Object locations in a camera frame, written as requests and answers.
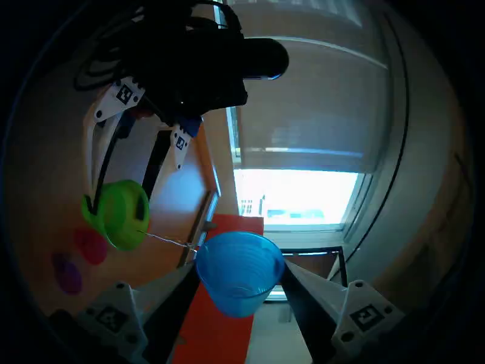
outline white wall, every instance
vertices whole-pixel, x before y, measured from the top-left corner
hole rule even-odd
[[[310,364],[295,316],[287,303],[263,304],[254,315],[246,364]]]
[[[374,281],[398,257],[412,253],[409,243],[435,203],[450,161],[452,123],[460,123],[461,117],[449,81],[429,48],[398,15],[389,13],[389,17],[407,63],[409,128],[388,199],[359,251],[347,263],[349,280]],[[392,37],[385,19],[379,19],[386,36]],[[372,204],[376,209],[380,202]]]

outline window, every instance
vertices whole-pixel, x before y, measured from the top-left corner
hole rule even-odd
[[[341,231],[362,183],[356,173],[235,169],[239,211],[265,231]]]

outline wire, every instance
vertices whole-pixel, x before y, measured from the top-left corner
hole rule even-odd
[[[149,237],[156,238],[156,239],[161,240],[161,241],[166,241],[168,243],[173,243],[173,244],[178,245],[178,246],[181,246],[183,248],[189,248],[191,251],[194,251],[194,252],[196,251],[193,248],[195,244],[194,245],[181,244],[181,243],[178,243],[177,241],[173,241],[173,240],[170,240],[170,239],[162,238],[162,237],[159,237],[158,235],[150,234],[148,232],[144,232],[144,231],[141,231],[141,230],[138,230],[138,232],[141,232],[142,234],[148,235]]]

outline white plastic bracket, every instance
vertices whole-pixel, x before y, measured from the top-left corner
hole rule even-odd
[[[144,93],[145,90],[134,83],[132,77],[125,77],[113,83],[101,94],[84,117],[85,192],[91,201],[94,200],[99,172],[121,115],[125,110],[138,105]],[[94,146],[96,124],[102,121],[105,121],[102,135],[98,145]],[[95,161],[93,161],[94,148],[97,151]]]
[[[368,283],[357,280],[349,285],[338,326],[332,337],[338,362],[359,355],[362,347],[377,342],[404,314]]]

